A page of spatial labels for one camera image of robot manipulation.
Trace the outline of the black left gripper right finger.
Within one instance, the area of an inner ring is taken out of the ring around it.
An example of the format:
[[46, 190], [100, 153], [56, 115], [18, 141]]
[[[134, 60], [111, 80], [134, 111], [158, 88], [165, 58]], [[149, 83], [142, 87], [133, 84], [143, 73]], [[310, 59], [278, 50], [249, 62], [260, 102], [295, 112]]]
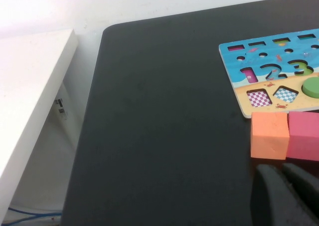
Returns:
[[319, 179], [292, 163], [283, 164], [283, 174], [300, 198], [312, 210], [319, 210]]

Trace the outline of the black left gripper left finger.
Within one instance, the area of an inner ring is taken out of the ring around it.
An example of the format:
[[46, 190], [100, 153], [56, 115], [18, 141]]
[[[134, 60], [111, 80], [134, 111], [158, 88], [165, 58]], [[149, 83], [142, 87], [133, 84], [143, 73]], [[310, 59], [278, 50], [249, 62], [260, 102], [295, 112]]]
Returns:
[[256, 168], [250, 211], [254, 226], [317, 226], [319, 211], [312, 211], [292, 184], [272, 165]]

